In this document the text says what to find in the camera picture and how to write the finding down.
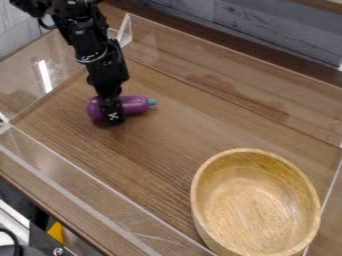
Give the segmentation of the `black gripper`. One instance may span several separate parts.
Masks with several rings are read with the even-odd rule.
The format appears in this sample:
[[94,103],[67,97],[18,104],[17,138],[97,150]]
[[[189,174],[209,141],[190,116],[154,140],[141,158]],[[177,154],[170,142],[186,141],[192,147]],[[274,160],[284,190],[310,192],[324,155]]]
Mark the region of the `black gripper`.
[[123,104],[117,99],[122,93],[122,84],[130,79],[129,68],[119,41],[75,41],[77,60],[89,71],[89,82],[98,96],[106,99],[101,103],[105,120],[110,125],[125,122]]

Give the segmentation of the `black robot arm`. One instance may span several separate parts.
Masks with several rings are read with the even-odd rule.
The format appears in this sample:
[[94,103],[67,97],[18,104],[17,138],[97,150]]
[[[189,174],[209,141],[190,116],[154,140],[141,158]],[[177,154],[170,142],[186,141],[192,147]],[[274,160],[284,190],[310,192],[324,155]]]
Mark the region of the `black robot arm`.
[[130,79],[117,39],[109,37],[107,18],[99,9],[102,0],[10,0],[10,3],[47,29],[58,29],[74,48],[77,61],[89,71],[87,82],[99,97],[99,111],[109,124],[126,120],[121,100],[122,85]]

